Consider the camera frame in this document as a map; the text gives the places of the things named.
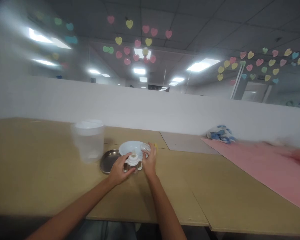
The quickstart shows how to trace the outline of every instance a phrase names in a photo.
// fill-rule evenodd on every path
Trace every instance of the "metal tray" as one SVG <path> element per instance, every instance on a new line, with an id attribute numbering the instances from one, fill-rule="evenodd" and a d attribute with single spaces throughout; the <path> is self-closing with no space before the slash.
<path id="1" fill-rule="evenodd" d="M 114 162 L 120 157 L 119 150 L 114 149 L 106 152 L 100 160 L 100 169 L 104 174 L 109 174 Z"/>

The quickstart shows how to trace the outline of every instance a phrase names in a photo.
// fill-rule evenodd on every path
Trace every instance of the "person's left hand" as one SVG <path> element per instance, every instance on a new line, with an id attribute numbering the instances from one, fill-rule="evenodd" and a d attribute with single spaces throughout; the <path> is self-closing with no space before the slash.
<path id="1" fill-rule="evenodd" d="M 119 185 L 122 183 L 127 177 L 129 177 L 130 174 L 136 170 L 135 168 L 131 168 L 126 173 L 123 172 L 123 164 L 126 161 L 126 159 L 131 155 L 131 152 L 127 153 L 124 156 L 118 157 L 116 162 L 113 164 L 108 180 L 114 184 L 114 186 Z"/>

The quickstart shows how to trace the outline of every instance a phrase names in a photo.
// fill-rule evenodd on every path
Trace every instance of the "blurry hand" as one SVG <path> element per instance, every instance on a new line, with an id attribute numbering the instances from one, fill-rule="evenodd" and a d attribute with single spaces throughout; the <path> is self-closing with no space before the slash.
<path id="1" fill-rule="evenodd" d="M 146 173 L 146 176 L 148 178 L 156 176 L 156 159 L 157 159 L 157 149 L 152 144 L 149 143 L 151 151 L 141 150 L 143 152 L 142 157 L 142 165 L 143 169 Z"/>
<path id="2" fill-rule="evenodd" d="M 114 185 L 117 186 L 122 183 L 131 173 L 134 172 L 135 168 L 131 168 L 126 173 L 123 172 L 123 164 L 127 158 L 131 155 L 131 152 L 127 153 L 124 156 L 118 157 L 116 162 L 113 164 L 108 180 Z"/>

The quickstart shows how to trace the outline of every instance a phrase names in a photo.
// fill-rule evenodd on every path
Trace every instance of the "pink mat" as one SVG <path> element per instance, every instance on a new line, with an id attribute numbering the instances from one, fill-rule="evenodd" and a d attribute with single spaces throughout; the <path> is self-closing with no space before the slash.
<path id="1" fill-rule="evenodd" d="M 283 147 L 201 139 L 243 171 L 300 207 L 300 162 Z"/>

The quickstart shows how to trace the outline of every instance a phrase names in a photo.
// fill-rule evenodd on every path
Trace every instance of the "pink heart sticker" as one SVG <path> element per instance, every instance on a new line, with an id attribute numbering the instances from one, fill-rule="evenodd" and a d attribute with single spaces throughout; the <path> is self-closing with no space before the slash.
<path id="1" fill-rule="evenodd" d="M 253 68 L 252 64 L 250 64 L 250 65 L 247 66 L 247 70 L 248 70 L 249 72 L 252 70 L 252 68 Z"/>
<path id="2" fill-rule="evenodd" d="M 108 22 L 112 24 L 114 22 L 114 16 L 108 16 Z"/>
<path id="3" fill-rule="evenodd" d="M 278 54 L 279 54 L 279 51 L 278 51 L 278 50 L 273 50 L 273 51 L 272 51 L 273 57 L 278 56 Z"/>
<path id="4" fill-rule="evenodd" d="M 259 67 L 262 63 L 263 63 L 263 59 L 258 59 L 258 60 L 256 61 L 257 67 Z"/>
<path id="5" fill-rule="evenodd" d="M 280 60 L 280 67 L 284 66 L 287 63 L 287 60 L 281 59 Z"/>
<path id="6" fill-rule="evenodd" d="M 243 59 L 247 55 L 247 52 L 241 52 L 240 53 L 240 58 Z"/>
<path id="7" fill-rule="evenodd" d="M 148 25 L 142 26 L 142 30 L 143 30 L 144 33 L 148 33 L 149 32 L 149 26 Z"/>
<path id="8" fill-rule="evenodd" d="M 152 56 L 150 57 L 150 62 L 155 63 L 156 60 L 157 60 L 157 59 L 156 59 L 156 56 L 155 56 L 155 55 L 152 55 Z"/>
<path id="9" fill-rule="evenodd" d="M 143 61 L 144 61 L 144 63 L 148 63 L 149 59 L 147 57 L 143 57 Z"/>
<path id="10" fill-rule="evenodd" d="M 172 31 L 166 31 L 166 37 L 169 39 L 172 36 Z"/>
<path id="11" fill-rule="evenodd" d="M 130 59 L 129 58 L 125 58 L 124 59 L 124 64 L 125 65 L 129 65 L 131 63 Z"/>
<path id="12" fill-rule="evenodd" d="M 134 45 L 136 46 L 136 47 L 140 47 L 141 46 L 141 42 L 140 42 L 140 40 L 135 40 L 134 41 Z"/>
<path id="13" fill-rule="evenodd" d="M 155 37 L 157 34 L 158 34 L 158 29 L 156 29 L 156 28 L 151 28 L 151 35 L 152 35 L 153 37 Z"/>
<path id="14" fill-rule="evenodd" d="M 133 60 L 135 60 L 136 62 L 139 61 L 139 58 L 140 58 L 139 54 L 133 55 Z"/>
<path id="15" fill-rule="evenodd" d="M 234 63 L 236 60 L 237 60 L 237 58 L 231 57 L 231 58 L 230 58 L 230 63 L 232 64 L 232 63 Z"/>
<path id="16" fill-rule="evenodd" d="M 122 53 L 120 51 L 117 51 L 116 52 L 116 57 L 119 59 L 119 58 L 122 58 Z"/>
<path id="17" fill-rule="evenodd" d="M 126 55 L 128 55 L 130 53 L 130 48 L 124 48 L 123 51 Z"/>

